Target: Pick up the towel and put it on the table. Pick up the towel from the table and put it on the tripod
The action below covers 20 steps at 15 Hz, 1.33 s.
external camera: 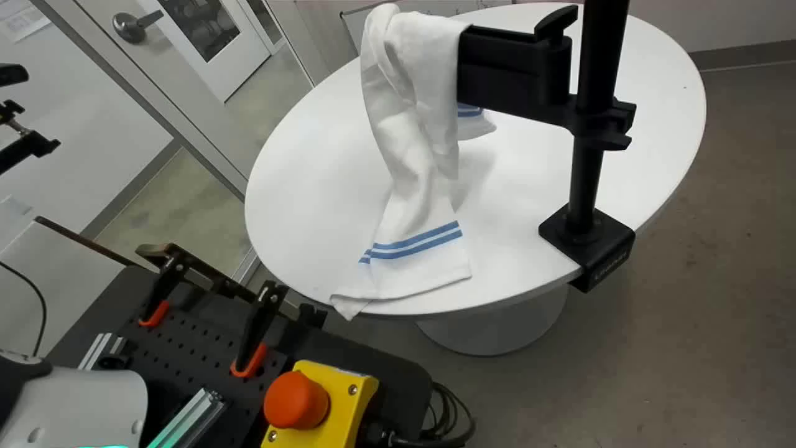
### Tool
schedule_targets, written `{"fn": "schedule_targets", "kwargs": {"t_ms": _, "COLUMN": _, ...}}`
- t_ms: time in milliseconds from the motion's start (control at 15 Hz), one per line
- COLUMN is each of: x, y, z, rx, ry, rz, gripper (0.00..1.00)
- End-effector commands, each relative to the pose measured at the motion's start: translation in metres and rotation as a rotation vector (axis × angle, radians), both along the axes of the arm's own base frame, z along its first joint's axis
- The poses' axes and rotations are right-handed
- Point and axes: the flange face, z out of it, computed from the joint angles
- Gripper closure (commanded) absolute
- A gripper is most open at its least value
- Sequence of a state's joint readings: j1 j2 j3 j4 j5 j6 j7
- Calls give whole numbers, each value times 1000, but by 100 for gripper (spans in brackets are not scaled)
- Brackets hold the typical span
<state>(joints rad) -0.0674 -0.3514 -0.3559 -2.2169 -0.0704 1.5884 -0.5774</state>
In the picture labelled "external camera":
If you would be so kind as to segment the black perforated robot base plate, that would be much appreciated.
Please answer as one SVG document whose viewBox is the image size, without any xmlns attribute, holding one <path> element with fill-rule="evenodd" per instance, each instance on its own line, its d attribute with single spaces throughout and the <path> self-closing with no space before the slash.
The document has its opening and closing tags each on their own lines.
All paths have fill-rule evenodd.
<svg viewBox="0 0 796 448">
<path fill-rule="evenodd" d="M 156 273 L 172 257 L 186 265 L 186 273 L 169 295 L 172 312 L 156 328 L 139 328 L 138 318 Z M 381 382 L 356 448 L 398 448 L 421 438 L 432 378 L 412 362 L 329 333 L 327 313 L 309 303 L 294 313 L 281 303 L 263 337 L 269 353 L 261 368 L 248 382 L 235 378 L 228 366 L 257 296 L 258 292 L 248 292 L 179 247 L 150 247 L 139 265 L 121 266 L 48 358 L 77 368 L 97 333 L 125 337 L 128 347 L 118 356 L 102 356 L 93 372 L 133 372 L 145 378 L 150 408 L 141 448 L 200 388 L 217 390 L 226 408 L 195 448 L 261 448 L 263 394 L 296 362 L 319 362 Z"/>
</svg>

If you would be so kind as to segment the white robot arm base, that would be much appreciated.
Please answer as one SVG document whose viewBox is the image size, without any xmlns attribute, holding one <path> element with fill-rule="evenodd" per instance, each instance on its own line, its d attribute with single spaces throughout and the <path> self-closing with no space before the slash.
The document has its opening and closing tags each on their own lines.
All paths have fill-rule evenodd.
<svg viewBox="0 0 796 448">
<path fill-rule="evenodd" d="M 0 448 L 139 448 L 148 408 L 139 373 L 0 353 Z"/>
</svg>

